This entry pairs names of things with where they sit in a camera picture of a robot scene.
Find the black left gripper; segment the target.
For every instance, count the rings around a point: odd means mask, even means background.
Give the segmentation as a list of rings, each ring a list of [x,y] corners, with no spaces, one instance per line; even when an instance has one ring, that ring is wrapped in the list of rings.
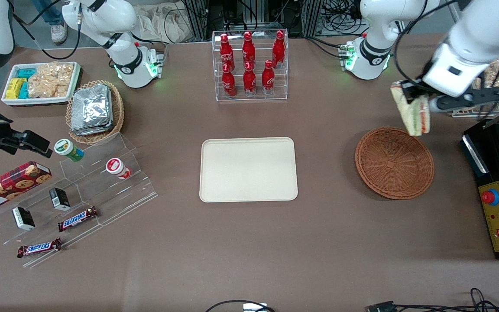
[[[474,89],[471,84],[487,65],[426,65],[421,83],[432,91],[402,80],[401,88],[407,103],[421,96],[422,112],[450,112],[456,109],[474,108],[499,101],[499,87]]]

